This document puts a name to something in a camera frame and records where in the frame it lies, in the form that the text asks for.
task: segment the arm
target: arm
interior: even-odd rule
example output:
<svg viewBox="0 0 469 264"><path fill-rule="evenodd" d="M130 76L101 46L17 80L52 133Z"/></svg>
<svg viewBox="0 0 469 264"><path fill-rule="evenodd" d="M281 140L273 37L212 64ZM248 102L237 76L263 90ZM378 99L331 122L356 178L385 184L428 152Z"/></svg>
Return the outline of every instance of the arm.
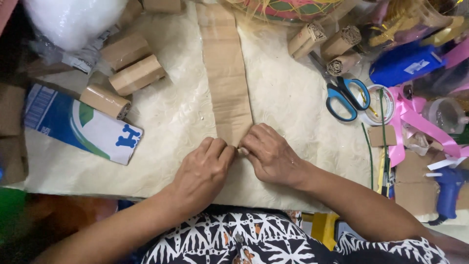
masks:
<svg viewBox="0 0 469 264"><path fill-rule="evenodd" d="M223 188L235 148L206 138L161 192L75 233L34 264L110 264L203 211Z"/></svg>
<svg viewBox="0 0 469 264"><path fill-rule="evenodd" d="M261 181L308 193L369 241L433 238L415 217L393 201L300 159L287 141L266 124L253 126L241 146Z"/></svg>

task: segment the person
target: person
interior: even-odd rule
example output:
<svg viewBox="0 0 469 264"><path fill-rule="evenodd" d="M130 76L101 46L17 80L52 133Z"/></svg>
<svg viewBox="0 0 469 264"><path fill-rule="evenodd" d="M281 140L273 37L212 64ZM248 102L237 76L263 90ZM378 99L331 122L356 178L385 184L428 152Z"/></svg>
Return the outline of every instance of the person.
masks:
<svg viewBox="0 0 469 264"><path fill-rule="evenodd" d="M240 147L259 180L309 194L367 241L343 233L330 251L281 211L210 206L237 151L206 138L159 193L51 246L34 263L111 264L148 241L143 264L449 263L405 209L302 160L270 126L253 126Z"/></svg>

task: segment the scissors blade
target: scissors blade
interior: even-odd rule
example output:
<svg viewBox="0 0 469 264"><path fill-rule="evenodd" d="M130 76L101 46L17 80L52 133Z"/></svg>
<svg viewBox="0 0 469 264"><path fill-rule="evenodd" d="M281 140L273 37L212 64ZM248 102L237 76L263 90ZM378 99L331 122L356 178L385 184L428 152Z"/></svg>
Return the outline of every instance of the scissors blade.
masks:
<svg viewBox="0 0 469 264"><path fill-rule="evenodd" d="M319 70L323 78L327 83L335 84L334 77L327 71L325 66L325 61L319 57L314 51L311 51L309 54L311 62Z"/></svg>

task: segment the batik shirt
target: batik shirt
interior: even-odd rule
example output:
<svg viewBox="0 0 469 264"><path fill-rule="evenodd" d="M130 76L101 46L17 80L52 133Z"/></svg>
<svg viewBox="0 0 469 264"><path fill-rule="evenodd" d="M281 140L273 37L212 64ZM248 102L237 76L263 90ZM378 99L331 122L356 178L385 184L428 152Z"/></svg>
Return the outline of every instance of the batik shirt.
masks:
<svg viewBox="0 0 469 264"><path fill-rule="evenodd" d="M371 243L344 232L333 251L286 214L203 213L158 238L142 264L448 264L425 238Z"/></svg>

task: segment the table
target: table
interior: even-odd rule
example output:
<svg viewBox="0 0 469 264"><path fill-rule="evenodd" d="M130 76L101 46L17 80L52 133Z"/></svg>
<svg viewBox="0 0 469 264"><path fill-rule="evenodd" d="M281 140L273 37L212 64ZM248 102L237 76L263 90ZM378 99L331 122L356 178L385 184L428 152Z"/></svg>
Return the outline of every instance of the table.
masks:
<svg viewBox="0 0 469 264"><path fill-rule="evenodd" d="M142 16L130 29L147 38L167 77L133 94L128 119L144 134L128 166L27 130L26 190L149 197L172 181L181 160L203 138L216 137L195 4L186 4L182 15ZM272 126L301 158L370 187L370 155L361 122L343 124L332 117L325 107L327 92L320 73L308 58L297 62L287 53L287 39L298 29L249 23L243 15L237 20L254 123ZM96 69L111 74L103 61ZM43 80L80 93L88 77L71 71ZM373 156L377 168L378 149ZM260 182L247 159L234 162L215 203L329 211L302 193Z"/></svg>

